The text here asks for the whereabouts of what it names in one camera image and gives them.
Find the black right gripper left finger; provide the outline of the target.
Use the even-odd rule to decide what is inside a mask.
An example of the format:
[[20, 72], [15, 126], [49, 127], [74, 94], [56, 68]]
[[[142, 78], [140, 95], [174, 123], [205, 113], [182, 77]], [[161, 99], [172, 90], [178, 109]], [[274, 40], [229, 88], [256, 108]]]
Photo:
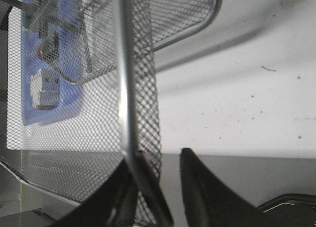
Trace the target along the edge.
[[159, 227], [171, 227], [173, 218], [142, 151], [121, 161], [108, 180], [79, 207], [58, 220], [57, 227], [131, 227], [138, 193], [142, 193]]

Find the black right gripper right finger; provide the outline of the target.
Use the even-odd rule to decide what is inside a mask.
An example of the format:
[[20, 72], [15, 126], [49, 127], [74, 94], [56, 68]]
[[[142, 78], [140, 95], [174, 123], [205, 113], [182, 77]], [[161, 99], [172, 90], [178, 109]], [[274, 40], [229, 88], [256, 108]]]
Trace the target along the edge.
[[314, 227], [316, 197], [286, 193], [255, 207], [224, 184], [194, 153], [183, 148], [180, 176], [190, 227]]

